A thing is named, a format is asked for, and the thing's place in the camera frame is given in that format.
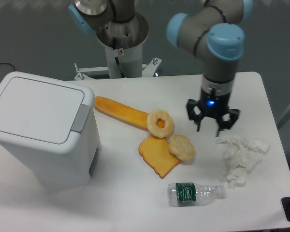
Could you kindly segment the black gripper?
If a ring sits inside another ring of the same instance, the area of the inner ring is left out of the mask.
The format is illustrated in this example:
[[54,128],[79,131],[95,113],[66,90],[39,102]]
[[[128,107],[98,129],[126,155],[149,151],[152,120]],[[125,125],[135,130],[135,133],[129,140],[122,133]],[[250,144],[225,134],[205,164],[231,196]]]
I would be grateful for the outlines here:
[[211,95],[201,89],[200,99],[188,99],[186,104],[189,120],[197,125],[197,132],[200,131],[201,121],[204,117],[217,118],[218,130],[216,137],[223,130],[230,130],[239,118],[239,109],[229,108],[230,93],[225,95]]

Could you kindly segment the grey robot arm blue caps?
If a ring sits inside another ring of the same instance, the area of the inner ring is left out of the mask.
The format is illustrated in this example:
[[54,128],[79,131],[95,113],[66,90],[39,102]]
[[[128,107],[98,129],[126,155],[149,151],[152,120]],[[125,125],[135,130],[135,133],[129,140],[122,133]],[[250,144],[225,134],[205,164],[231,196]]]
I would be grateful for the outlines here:
[[[235,73],[244,52],[245,34],[238,24],[252,11],[250,0],[206,0],[195,15],[174,15],[166,36],[174,46],[204,63],[200,98],[190,99],[188,117],[197,126],[205,117],[228,130],[240,111],[229,107]],[[110,78],[142,76],[147,20],[132,0],[75,0],[68,8],[78,28],[95,33],[105,48]]]

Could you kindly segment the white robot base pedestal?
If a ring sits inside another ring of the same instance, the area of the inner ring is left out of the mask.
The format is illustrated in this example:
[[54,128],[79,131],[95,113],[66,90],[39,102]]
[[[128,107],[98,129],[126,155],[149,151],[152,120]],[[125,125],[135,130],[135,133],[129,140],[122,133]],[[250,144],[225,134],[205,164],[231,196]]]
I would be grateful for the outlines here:
[[147,20],[139,13],[125,23],[108,22],[96,30],[99,42],[104,46],[109,70],[116,63],[124,71],[129,65],[142,67],[143,44],[149,34]]

